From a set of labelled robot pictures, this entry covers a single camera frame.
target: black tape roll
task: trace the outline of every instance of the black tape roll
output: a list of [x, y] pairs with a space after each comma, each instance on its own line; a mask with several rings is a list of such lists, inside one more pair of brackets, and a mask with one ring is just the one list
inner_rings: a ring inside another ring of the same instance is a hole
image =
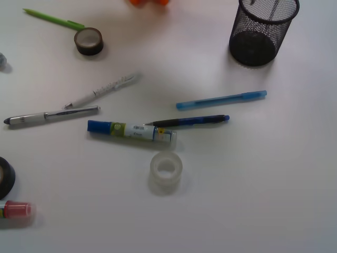
[[9, 163], [0, 157], [0, 199], [9, 194], [15, 182], [15, 171]]
[[84, 28], [75, 34], [74, 41], [77, 50], [84, 55], [95, 55], [103, 49], [103, 38], [99, 30]]

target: green pen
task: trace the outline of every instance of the green pen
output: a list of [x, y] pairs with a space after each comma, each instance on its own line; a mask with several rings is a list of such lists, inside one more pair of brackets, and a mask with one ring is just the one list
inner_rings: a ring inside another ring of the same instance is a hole
[[32, 15], [32, 16], [35, 16], [35, 17], [39, 17], [39, 18], [42, 18], [44, 20], [48, 20], [50, 22], [53, 22], [53, 23], [56, 23], [56, 24], [59, 24], [59, 25], [64, 25], [64, 26], [67, 26], [71, 29], [75, 29], [77, 31], [79, 30], [82, 30], [83, 28], [85, 28], [84, 25], [81, 25], [79, 23], [75, 23], [73, 21], [70, 21], [70, 20], [61, 20], [57, 17], [52, 17], [52, 16], [49, 16], [49, 15], [46, 15], [46, 14], [43, 14], [41, 12], [37, 12], [37, 11], [34, 11], [32, 9], [23, 9], [26, 13], [28, 13], [29, 15]]

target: white pen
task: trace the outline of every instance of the white pen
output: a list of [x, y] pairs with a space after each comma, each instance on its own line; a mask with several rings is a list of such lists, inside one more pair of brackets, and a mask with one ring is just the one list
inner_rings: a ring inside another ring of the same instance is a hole
[[88, 94], [87, 96], [78, 99], [74, 102], [70, 102], [68, 104], [66, 104], [63, 109], [70, 109], [70, 108], [76, 108], [82, 104], [88, 103], [92, 100], [94, 100], [95, 98], [99, 98], [100, 96], [104, 95], [105, 93], [112, 91], [112, 90], [117, 90], [119, 87], [121, 87], [122, 85], [126, 85], [132, 81], [135, 81], [137, 79], [137, 77], [139, 76], [138, 73], [134, 73], [131, 75], [127, 75], [124, 76], [122, 78], [120, 78], [118, 81], [113, 82], [108, 84], [105, 87], [102, 87], [96, 91], [93, 91], [92, 93]]
[[99, 106], [90, 106], [78, 109], [62, 110], [56, 112], [41, 112], [34, 113], [22, 116], [11, 117], [4, 120], [4, 123], [7, 125], [25, 123], [25, 122], [36, 122], [36, 121], [45, 121], [47, 119], [57, 119], [60, 116], [78, 114], [78, 113], [90, 113], [98, 112], [100, 110]]

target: silver pen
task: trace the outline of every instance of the silver pen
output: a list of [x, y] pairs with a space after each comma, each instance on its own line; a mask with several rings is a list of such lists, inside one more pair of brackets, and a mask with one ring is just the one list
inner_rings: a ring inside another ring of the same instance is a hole
[[78, 109], [62, 110], [56, 112], [40, 112], [22, 116], [11, 117], [4, 120], [7, 125], [20, 124], [25, 122], [45, 121], [47, 119], [57, 119], [64, 115], [98, 112], [101, 108], [99, 106], [90, 106]]

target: red marker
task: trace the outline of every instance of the red marker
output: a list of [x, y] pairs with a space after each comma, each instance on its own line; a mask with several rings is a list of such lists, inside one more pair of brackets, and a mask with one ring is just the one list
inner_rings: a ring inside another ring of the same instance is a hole
[[34, 213], [35, 207], [31, 203], [0, 201], [0, 218], [18, 219], [27, 218]]

